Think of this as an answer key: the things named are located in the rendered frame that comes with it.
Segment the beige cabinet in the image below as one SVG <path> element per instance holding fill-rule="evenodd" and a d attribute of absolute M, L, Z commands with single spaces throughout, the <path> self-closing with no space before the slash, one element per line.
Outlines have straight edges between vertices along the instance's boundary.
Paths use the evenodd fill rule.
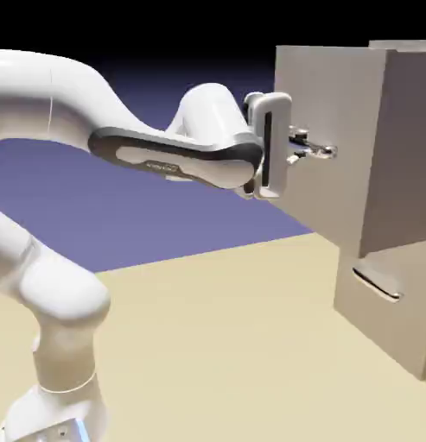
<path fill-rule="evenodd" d="M 426 241 L 426 40 L 370 47 L 386 60 L 360 259 Z"/>

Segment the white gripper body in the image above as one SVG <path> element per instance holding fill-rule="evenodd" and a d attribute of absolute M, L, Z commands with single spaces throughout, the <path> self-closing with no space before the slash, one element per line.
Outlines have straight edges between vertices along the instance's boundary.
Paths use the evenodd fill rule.
<path fill-rule="evenodd" d="M 249 97 L 249 124 L 264 148 L 254 179 L 257 199 L 278 199 L 285 191 L 291 109 L 291 97 L 285 92 L 255 92 Z"/>

